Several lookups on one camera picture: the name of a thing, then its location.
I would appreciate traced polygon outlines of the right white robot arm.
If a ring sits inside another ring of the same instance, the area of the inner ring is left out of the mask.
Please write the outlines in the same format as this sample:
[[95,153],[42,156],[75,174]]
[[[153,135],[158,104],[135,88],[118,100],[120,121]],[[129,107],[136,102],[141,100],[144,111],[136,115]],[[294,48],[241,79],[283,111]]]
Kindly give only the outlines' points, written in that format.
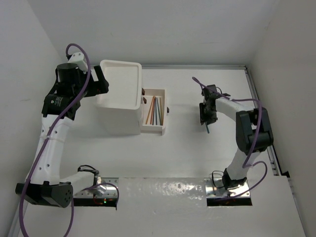
[[215,85],[201,86],[203,102],[199,104],[200,123],[209,126],[222,113],[236,124],[237,151],[231,164],[222,176],[223,187],[227,189],[243,185],[247,173],[259,154],[271,146],[274,136],[267,110],[259,103],[257,108],[247,107],[241,102],[220,94]]

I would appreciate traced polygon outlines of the blue chopstick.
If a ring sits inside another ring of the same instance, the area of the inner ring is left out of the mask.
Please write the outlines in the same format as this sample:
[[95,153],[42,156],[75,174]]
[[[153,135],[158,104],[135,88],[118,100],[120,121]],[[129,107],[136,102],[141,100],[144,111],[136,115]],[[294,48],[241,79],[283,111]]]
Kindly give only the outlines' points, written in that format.
[[154,125],[157,125],[157,108],[155,109],[155,122],[154,122]]

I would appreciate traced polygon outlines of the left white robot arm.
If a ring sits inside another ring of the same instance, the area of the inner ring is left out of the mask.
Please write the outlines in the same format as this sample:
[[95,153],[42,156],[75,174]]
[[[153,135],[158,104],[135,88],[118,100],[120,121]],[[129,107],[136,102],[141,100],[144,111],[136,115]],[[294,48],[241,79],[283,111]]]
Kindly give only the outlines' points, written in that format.
[[60,177],[60,163],[69,128],[75,120],[82,98],[105,94],[109,83],[100,66],[94,66],[96,76],[77,63],[60,64],[55,69],[56,80],[44,99],[42,126],[36,153],[41,154],[35,166],[24,200],[34,205],[67,207],[77,192],[95,184],[95,171],[78,169],[66,179]]

